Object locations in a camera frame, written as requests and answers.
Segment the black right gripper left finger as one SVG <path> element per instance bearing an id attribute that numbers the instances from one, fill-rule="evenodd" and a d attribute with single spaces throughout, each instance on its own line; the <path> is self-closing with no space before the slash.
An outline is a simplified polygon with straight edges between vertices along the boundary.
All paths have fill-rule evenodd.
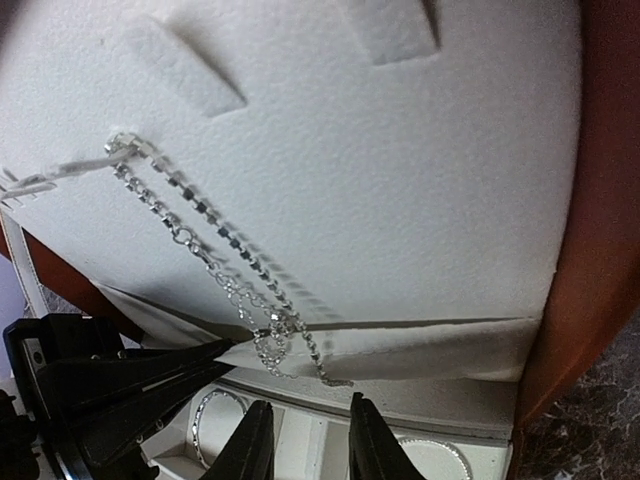
<path id="1" fill-rule="evenodd" d="M 254 401 L 202 480 L 273 480 L 274 411 Z"/>

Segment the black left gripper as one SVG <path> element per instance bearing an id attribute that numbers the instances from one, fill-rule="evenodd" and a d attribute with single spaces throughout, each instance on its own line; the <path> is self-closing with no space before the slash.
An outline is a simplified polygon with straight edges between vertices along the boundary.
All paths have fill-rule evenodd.
<path id="1" fill-rule="evenodd" d="M 216 359 L 235 345 L 223 339 L 95 359 L 123 343 L 111 320 L 80 314 L 18 319 L 4 329 L 3 340 L 55 479 L 148 479 L 150 466 L 138 443 L 233 369 Z M 72 425 L 76 412 L 109 403 Z"/>

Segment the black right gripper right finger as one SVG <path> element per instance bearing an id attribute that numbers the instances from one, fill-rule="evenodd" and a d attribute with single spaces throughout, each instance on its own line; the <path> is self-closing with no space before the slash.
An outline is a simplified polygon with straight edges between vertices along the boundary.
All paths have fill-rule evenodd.
<path id="1" fill-rule="evenodd" d="M 362 393 L 350 405 L 349 478 L 351 480 L 424 480 L 384 418 Z"/>

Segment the brown jewelry box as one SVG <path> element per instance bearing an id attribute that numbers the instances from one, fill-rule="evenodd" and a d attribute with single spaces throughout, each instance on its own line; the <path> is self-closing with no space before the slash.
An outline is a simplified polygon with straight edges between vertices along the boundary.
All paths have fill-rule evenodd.
<path id="1" fill-rule="evenodd" d="M 5 1 L 1 229 L 95 359 L 235 343 L 151 477 L 264 400 L 277 478 L 346 479 L 362 393 L 426 479 L 506 479 L 639 304 L 639 5 Z"/>

